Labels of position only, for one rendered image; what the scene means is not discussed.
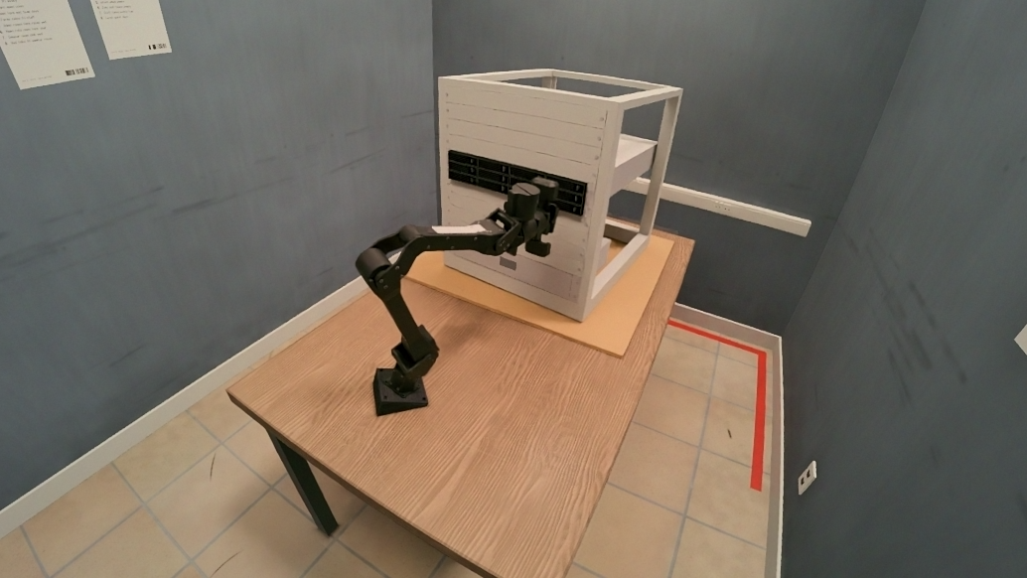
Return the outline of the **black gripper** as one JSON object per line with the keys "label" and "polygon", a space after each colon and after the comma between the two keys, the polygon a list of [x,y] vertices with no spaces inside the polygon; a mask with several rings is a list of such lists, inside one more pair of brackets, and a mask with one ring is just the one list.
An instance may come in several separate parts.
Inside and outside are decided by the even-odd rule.
{"label": "black gripper", "polygon": [[[535,226],[535,235],[525,243],[524,249],[533,255],[545,257],[550,254],[551,244],[550,242],[542,242],[541,234],[548,235],[548,233],[554,232],[558,207],[549,201],[557,199],[558,183],[536,177],[531,180],[531,184],[538,187],[540,193],[535,216],[532,220]],[[539,233],[540,231],[541,233]],[[539,239],[537,239],[538,237]]]}

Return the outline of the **white equipment rack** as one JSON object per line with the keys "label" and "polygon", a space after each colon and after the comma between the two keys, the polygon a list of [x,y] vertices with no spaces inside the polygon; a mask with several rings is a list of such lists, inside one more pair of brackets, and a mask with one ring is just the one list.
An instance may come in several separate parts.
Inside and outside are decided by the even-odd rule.
{"label": "white equipment rack", "polygon": [[[442,226],[469,225],[496,208],[504,210],[508,201],[508,195],[448,179],[450,150],[585,182],[583,216],[558,211],[554,232],[541,235],[542,242],[551,243],[545,257],[526,252],[524,243],[516,256],[443,251],[443,260],[447,267],[583,322],[649,245],[683,88],[609,75],[532,71],[544,72],[438,77]],[[542,87],[496,82],[539,75]],[[556,90],[558,75],[648,91],[607,98]],[[658,142],[620,134],[624,110],[663,99]],[[610,197],[651,167],[640,230],[606,219]],[[596,277],[611,242],[603,235],[627,246]]]}

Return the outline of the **tan flat board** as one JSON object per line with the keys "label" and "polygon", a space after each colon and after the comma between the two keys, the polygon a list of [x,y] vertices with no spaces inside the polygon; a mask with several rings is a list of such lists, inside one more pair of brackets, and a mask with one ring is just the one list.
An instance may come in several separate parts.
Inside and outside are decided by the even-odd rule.
{"label": "tan flat board", "polygon": [[651,235],[649,246],[584,322],[447,267],[443,264],[443,251],[419,255],[404,278],[621,359],[673,244],[674,241]]}

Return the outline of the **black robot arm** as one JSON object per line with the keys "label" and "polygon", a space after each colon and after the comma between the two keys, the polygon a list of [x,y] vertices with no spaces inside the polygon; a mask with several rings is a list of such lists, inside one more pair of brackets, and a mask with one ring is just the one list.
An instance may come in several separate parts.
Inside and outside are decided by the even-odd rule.
{"label": "black robot arm", "polygon": [[[506,252],[516,256],[517,248],[535,235],[532,220],[538,197],[539,188],[517,183],[508,191],[504,210],[496,208],[486,219],[476,220],[465,226],[407,224],[396,233],[379,239],[362,252],[356,261],[356,269],[367,286],[384,301],[384,306],[389,309],[401,333],[401,342],[391,349],[391,355],[396,360],[391,379],[389,377],[383,382],[401,398],[420,388],[416,379],[425,376],[435,364],[440,349],[427,329],[423,324],[417,326],[407,309],[400,292],[400,280],[407,275],[422,252],[477,251],[491,256]],[[495,223],[497,220],[504,227]],[[386,255],[402,247],[398,259],[392,264]]]}

